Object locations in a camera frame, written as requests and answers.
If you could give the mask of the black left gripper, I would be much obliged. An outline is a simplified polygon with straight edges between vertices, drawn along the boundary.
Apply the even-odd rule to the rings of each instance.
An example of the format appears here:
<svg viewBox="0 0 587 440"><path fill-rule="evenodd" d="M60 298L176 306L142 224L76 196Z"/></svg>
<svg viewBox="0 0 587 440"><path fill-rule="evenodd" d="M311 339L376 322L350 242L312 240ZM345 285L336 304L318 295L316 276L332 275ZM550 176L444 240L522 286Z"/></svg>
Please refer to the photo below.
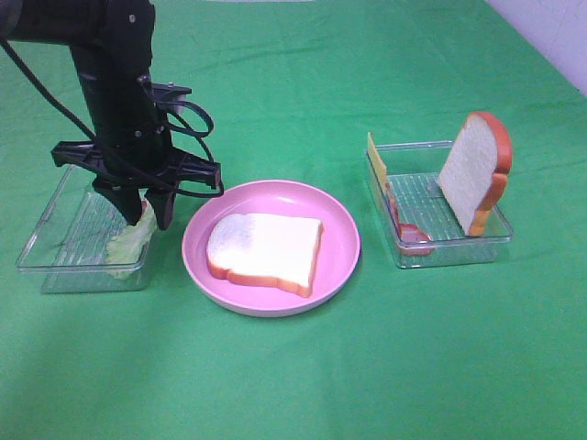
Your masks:
<svg viewBox="0 0 587 440"><path fill-rule="evenodd" d="M172 223L176 193L198 198L224 194L220 164L173 147L169 137L164 139L162 152L150 151L142 141L113 147L93 141L62 141L51 156L58 167L75 165L122 186L105 188L101 194L130 226L143 214L138 188L149 188L145 197L160 230L167 230Z"/></svg>

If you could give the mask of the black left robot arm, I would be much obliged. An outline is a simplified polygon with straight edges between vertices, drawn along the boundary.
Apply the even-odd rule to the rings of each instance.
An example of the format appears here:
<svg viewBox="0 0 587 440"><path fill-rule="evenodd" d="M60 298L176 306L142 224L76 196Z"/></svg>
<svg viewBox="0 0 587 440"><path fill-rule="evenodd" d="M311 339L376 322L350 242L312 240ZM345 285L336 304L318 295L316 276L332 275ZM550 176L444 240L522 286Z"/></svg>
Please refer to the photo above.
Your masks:
<svg viewBox="0 0 587 440"><path fill-rule="evenodd" d="M75 165L94 174L94 190L128 224L152 207L159 229L169 227L182 182L224 193L221 166L176 148L172 133L202 143L214 129L210 115L186 100L188 87L150 77L155 7L149 1L4 1L1 46L41 95L88 137L62 141L51 152L56 166ZM62 105L11 47L13 41L69 48L93 127Z"/></svg>

